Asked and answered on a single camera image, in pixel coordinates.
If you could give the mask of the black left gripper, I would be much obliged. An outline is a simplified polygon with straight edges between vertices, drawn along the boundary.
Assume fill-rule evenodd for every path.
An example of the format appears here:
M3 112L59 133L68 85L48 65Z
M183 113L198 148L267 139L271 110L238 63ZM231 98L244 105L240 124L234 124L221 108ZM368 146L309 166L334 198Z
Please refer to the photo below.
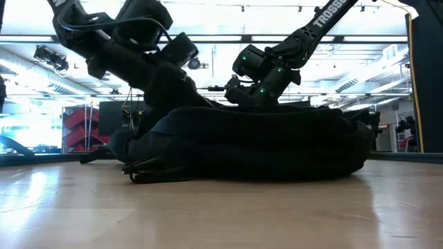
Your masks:
M195 81L182 69L157 53L141 53L119 47L110 52L106 69L144 92L144 100L153 108L213 107L198 94Z

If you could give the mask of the red storage bins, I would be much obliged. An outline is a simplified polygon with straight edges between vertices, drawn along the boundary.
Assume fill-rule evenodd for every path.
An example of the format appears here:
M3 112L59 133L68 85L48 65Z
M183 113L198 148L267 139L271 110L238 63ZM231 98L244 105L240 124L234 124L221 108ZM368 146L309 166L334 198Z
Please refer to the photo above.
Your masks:
M87 153L109 142L99 134L99 110L86 105L66 107L62 115L62 153Z

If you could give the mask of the black monitor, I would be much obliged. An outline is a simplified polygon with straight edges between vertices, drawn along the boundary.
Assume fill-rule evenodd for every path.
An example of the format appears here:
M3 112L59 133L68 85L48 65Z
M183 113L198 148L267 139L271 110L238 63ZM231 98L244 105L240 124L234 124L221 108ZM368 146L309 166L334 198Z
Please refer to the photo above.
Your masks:
M149 108L142 101L100 102L98 135L110 136L115 131L135 130L146 111Z

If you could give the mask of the black curtain partition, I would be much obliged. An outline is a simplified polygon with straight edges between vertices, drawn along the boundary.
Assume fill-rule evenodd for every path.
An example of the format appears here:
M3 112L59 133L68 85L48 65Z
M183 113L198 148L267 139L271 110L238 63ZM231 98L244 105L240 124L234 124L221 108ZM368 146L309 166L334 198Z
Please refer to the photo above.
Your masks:
M407 24L417 136L423 153L443 154L443 0L399 0Z

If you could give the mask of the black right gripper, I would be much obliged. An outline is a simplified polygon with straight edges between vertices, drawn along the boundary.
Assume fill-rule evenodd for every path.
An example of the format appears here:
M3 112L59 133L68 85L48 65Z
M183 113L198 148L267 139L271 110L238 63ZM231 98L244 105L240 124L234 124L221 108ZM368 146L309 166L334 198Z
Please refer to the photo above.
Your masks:
M264 106L263 100L256 95L260 87L258 81L245 81L236 75L231 78L225 85L226 92L224 97L232 104L239 106Z

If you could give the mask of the black backpack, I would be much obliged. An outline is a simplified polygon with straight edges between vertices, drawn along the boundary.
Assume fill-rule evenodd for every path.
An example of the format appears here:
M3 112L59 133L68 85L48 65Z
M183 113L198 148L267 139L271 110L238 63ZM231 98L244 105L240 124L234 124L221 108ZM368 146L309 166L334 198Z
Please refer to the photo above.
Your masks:
M319 181L365 164L374 140L366 112L325 107L174 107L114 132L102 151L135 183L213 178Z

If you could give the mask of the dark blue curved bar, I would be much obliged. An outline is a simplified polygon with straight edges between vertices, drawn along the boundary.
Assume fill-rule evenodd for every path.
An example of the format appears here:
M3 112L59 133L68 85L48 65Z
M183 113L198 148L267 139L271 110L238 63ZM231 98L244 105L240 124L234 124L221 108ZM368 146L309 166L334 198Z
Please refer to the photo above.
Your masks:
M6 136L0 135L0 143L5 145L9 149L13 149L17 151L19 154L22 154L24 156L34 156L35 154L29 150L27 147L21 145L17 141L8 138Z

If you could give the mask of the black overhead frame beam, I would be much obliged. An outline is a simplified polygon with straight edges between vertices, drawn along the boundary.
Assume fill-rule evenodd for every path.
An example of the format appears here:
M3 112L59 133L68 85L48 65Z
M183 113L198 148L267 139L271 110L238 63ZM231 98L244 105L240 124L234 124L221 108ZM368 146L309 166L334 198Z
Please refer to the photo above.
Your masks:
M196 44L278 44L285 35L188 35ZM321 44L406 44L406 35L326 35ZM55 35L0 35L0 44L59 44Z

